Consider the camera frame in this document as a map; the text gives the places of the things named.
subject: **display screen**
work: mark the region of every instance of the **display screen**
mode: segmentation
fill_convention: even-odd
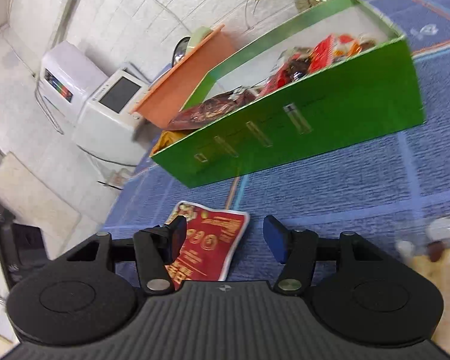
[[[122,77],[105,93],[99,103],[119,114],[140,88],[140,85]]]
[[[48,83],[54,87],[54,89],[60,93],[66,101],[69,103],[72,102],[72,92],[70,92],[65,85],[63,85],[60,81],[56,79],[56,77],[50,73],[47,69],[45,69],[45,80],[48,81]]]

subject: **orange tray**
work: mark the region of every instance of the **orange tray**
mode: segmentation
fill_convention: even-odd
[[[221,24],[147,92],[131,110],[160,128],[180,111],[205,74],[236,52]]]

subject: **green cardboard box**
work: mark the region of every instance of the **green cardboard box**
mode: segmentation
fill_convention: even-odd
[[[282,51],[314,47],[330,33],[365,33],[378,43],[221,117],[153,160],[186,186],[197,187],[424,122],[404,35],[361,0],[327,0],[269,31],[210,70],[184,109],[263,81]]]

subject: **round black pad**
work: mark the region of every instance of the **round black pad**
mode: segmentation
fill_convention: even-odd
[[[371,311],[396,311],[407,304],[408,298],[405,288],[384,280],[367,281],[353,290],[355,302]]]
[[[94,288],[80,281],[54,283],[40,294],[42,306],[56,312],[74,312],[84,309],[94,299]]]
[[[53,346],[99,340],[130,320],[136,307],[125,279],[90,262],[55,261],[13,287],[7,300],[20,334]]]
[[[354,263],[322,280],[312,294],[322,322],[368,345],[401,346],[430,338],[443,300],[428,280],[398,262]]]

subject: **blue carpet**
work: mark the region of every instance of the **blue carpet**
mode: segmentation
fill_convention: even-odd
[[[229,280],[274,281],[277,264],[263,240],[273,214],[286,226],[324,237],[354,230],[396,255],[397,238],[423,239],[423,218],[450,211],[450,0],[367,0],[407,34],[415,57],[426,124],[241,178],[233,207],[250,212]],[[423,31],[426,26],[436,31]],[[222,208],[231,180],[189,189],[144,157],[113,207],[104,229],[114,238],[162,224],[182,199]],[[333,272],[317,265],[314,280]],[[137,283],[133,264],[118,272]]]

